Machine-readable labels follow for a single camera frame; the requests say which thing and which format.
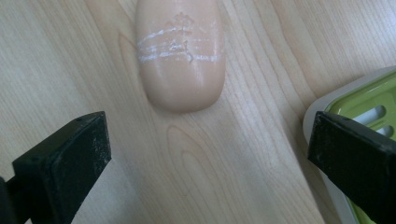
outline green object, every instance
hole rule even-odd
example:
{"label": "green object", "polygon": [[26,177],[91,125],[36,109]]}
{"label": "green object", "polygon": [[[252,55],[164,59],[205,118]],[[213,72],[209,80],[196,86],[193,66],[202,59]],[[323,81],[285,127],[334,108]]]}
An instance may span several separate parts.
{"label": "green object", "polygon": [[[332,101],[326,112],[354,119],[396,141],[396,71],[392,71]],[[349,201],[360,224],[374,223]]]}

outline light wood surface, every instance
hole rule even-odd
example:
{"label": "light wood surface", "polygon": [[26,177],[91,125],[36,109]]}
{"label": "light wood surface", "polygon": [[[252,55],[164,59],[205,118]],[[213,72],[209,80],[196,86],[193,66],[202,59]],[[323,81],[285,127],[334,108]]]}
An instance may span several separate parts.
{"label": "light wood surface", "polygon": [[74,223],[339,223],[305,158],[304,112],[396,64],[396,1],[219,0],[224,90],[184,115],[146,98],[136,1],[1,1],[0,175],[105,110],[113,160]]}

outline wood grain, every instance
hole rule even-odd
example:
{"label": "wood grain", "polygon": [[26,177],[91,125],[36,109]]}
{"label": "wood grain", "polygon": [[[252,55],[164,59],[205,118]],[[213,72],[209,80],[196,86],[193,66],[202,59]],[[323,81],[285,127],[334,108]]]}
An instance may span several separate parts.
{"label": "wood grain", "polygon": [[0,175],[69,120],[105,110],[113,160],[74,223],[339,223],[305,158],[304,112],[396,64],[396,2],[219,0],[224,91],[177,115],[142,88],[136,1],[2,1]]}

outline wooden table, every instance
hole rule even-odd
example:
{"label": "wooden table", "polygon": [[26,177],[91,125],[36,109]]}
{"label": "wooden table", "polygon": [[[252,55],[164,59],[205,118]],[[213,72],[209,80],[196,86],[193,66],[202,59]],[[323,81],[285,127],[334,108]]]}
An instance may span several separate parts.
{"label": "wooden table", "polygon": [[396,64],[396,2],[219,0],[223,93],[178,115],[142,88],[136,1],[1,1],[0,175],[69,120],[105,110],[113,160],[74,223],[339,223],[305,158],[304,112]]}

